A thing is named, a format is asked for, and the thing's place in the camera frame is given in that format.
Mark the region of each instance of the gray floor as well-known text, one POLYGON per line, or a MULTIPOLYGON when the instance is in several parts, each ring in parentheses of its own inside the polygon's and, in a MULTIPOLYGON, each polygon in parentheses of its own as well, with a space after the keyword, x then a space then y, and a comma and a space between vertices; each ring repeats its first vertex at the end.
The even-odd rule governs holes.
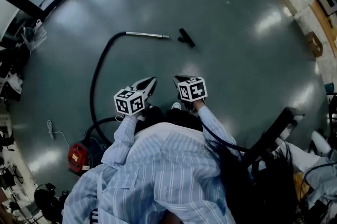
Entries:
MULTIPOLYGON (((305 38, 281 0, 66 0, 45 23, 48 40, 31 56, 22 100, 14 103, 15 138, 38 183, 71 189, 67 146, 52 142, 48 119, 70 143, 91 125, 89 89, 107 40, 119 31, 168 34, 171 40, 122 37, 108 55, 96 94, 98 118, 115 114, 113 95, 156 76, 154 105, 176 101, 172 77, 202 76, 207 105, 241 146, 250 147, 285 106, 306 114, 290 141, 305 147, 326 129, 322 78, 305 38), (184 27, 195 40, 177 41, 184 27)), ((115 126, 105 126, 112 137, 115 126)))

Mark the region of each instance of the light blue striped shirt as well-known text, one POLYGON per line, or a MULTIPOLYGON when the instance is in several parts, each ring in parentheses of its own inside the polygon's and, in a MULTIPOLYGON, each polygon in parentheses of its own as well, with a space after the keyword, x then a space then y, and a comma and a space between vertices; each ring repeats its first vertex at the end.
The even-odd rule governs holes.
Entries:
MULTIPOLYGON (((207 107, 199 116, 208 128, 236 144, 207 107)), ((158 223, 166 210, 184 223, 234 223, 226 206, 220 170, 204 142, 179 133, 156 133, 134 149, 135 116, 126 116, 102 164, 86 172, 68 196, 63 223, 84 223, 97 208, 98 223, 158 223), (102 195, 97 202, 97 181, 102 195)), ((204 129, 204 139, 213 137, 204 129)))

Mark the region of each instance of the metal tube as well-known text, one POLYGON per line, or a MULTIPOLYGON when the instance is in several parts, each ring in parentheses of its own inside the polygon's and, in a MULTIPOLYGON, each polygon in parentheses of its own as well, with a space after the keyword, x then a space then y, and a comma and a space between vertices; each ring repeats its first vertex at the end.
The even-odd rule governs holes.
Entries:
POLYGON ((146 36, 146 37, 154 37, 159 39, 169 39, 169 35, 162 35, 162 34, 152 34, 152 33, 133 33, 133 32, 126 32, 126 35, 136 35, 136 36, 146 36))

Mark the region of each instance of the box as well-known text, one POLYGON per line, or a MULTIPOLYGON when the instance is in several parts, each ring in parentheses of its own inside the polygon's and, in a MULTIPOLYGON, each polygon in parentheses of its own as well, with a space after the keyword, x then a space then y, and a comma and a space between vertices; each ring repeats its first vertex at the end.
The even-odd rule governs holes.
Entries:
POLYGON ((193 102, 207 97, 205 80, 202 77, 192 78, 178 84, 181 100, 193 102))
POLYGON ((314 54, 315 58, 323 55, 323 45, 314 32, 309 32, 306 35, 308 40, 309 50, 314 54))
POLYGON ((137 91, 121 89, 114 100, 117 112, 124 115, 132 116, 145 109, 143 94, 137 91))

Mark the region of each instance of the foot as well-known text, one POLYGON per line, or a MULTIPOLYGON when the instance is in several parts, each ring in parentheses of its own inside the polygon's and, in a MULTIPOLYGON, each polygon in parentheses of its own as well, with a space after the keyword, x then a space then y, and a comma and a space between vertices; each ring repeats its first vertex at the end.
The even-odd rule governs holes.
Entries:
POLYGON ((171 107, 171 110, 172 110, 173 108, 181 110, 181 105, 180 105, 180 103, 174 103, 174 104, 172 105, 172 107, 171 107))

